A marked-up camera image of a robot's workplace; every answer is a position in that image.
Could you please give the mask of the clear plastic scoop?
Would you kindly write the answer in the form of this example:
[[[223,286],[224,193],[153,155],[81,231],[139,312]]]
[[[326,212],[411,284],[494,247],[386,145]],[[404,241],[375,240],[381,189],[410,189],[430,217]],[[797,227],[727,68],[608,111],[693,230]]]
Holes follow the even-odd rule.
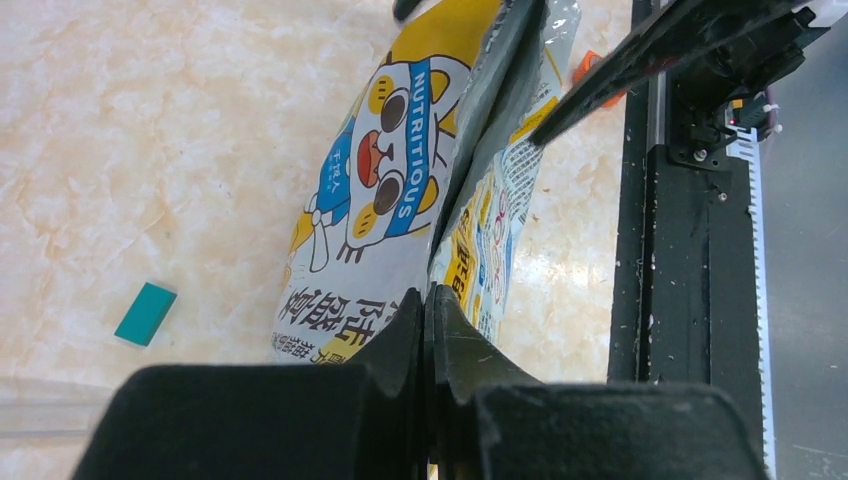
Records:
[[[3,377],[3,440],[82,438],[96,428],[112,398],[105,387]]]

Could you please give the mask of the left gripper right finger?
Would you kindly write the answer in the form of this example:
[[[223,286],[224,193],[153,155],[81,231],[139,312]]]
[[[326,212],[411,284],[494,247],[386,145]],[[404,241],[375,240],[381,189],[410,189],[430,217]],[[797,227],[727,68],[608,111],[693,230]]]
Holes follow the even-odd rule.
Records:
[[[467,320],[424,303],[430,459],[443,479],[763,479],[730,399],[703,384],[543,383]]]

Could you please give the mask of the pet food bag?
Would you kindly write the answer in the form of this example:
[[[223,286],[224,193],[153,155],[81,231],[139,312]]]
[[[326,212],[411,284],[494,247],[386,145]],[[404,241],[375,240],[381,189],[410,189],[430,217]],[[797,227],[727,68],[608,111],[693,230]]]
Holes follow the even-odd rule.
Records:
[[[543,155],[530,137],[580,18],[574,1],[441,1],[401,29],[294,227],[274,361],[345,362],[431,284],[497,341]]]

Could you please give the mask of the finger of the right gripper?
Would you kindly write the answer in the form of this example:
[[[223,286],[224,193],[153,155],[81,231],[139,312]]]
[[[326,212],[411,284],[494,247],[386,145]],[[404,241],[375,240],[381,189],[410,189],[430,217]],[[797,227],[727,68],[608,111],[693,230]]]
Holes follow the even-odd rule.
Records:
[[[577,82],[532,132],[545,146],[622,91],[690,62],[764,25],[801,1],[671,1],[632,29]]]

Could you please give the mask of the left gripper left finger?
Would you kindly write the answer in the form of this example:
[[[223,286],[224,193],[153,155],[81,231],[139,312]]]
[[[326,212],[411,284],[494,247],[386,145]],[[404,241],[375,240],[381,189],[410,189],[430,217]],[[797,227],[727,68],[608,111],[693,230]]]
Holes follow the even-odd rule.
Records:
[[[157,365],[116,391],[77,479],[419,479],[423,305],[343,364]]]

